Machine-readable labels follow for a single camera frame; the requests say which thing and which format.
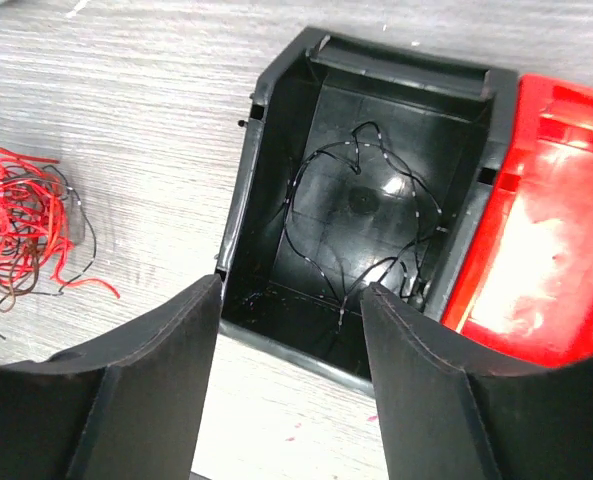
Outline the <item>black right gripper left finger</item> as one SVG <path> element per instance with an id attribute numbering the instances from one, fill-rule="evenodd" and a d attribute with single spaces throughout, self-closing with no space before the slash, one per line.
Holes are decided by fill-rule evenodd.
<path id="1" fill-rule="evenodd" d="M 0 366 L 0 479 L 186 479 L 221 313 L 207 275 L 42 362 Z"/>

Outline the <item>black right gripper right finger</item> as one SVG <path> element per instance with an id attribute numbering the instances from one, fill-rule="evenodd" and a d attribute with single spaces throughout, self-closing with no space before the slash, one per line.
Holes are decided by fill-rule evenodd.
<path id="1" fill-rule="evenodd" d="M 593 356 L 518 360 L 376 283 L 361 310 L 390 478 L 593 479 Z"/>

